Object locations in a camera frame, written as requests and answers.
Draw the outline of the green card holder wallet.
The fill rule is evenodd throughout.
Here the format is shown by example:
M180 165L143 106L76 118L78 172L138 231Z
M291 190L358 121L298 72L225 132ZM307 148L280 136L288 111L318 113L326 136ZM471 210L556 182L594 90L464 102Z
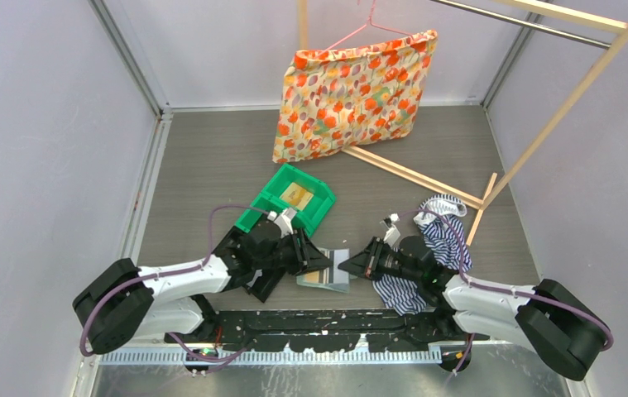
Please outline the green card holder wallet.
M306 273L296 277L299 286L326 289L347 294L350 291L350 274L340 270L338 265L350 257L348 249L320 249L333 264L323 270Z

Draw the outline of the blue white striped cloth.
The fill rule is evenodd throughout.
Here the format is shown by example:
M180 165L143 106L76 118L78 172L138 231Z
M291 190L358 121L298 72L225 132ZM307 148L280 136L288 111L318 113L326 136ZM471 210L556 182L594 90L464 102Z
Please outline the blue white striped cloth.
M419 206L413 218L425 245L432 250L436 260L449 269L468 271L472 268L462 222L466 215L467 206L460 198L436 194ZM399 315L417 314L433 307L421 297L412 281L383 275L372 286L386 308Z

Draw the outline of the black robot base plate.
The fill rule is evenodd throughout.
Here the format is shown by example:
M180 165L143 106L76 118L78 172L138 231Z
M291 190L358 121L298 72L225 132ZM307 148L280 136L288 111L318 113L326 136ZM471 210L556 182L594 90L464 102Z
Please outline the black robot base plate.
M179 334L185 343L208 343L229 351L350 352L366 342L371 352L419 352L430 344L465 343L467 334L438 327L433 312L400 316L390 309L220 311L197 330Z

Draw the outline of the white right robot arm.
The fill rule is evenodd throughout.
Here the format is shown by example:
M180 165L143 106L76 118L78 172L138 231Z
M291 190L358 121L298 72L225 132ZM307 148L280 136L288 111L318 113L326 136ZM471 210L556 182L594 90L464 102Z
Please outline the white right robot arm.
M409 281L433 308L432 326L440 336L481 334L511 342L570 380L583 380L613 343L608 326L559 282L512 286L471 280L441 265L421 237L405 237L397 248L374 237L338 267L374 281Z

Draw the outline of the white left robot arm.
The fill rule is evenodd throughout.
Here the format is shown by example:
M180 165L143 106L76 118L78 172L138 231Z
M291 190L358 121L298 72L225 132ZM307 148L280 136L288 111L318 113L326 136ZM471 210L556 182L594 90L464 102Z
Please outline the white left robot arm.
M207 342L217 322L206 294L252 285L255 296L266 299L283 275L332 264L303 228L284 235L273 222L261 221L249 232L232 227L200 260L162 267L140 267L130 258L114 261L74 298L72 308L96 355L135 337L168 332Z

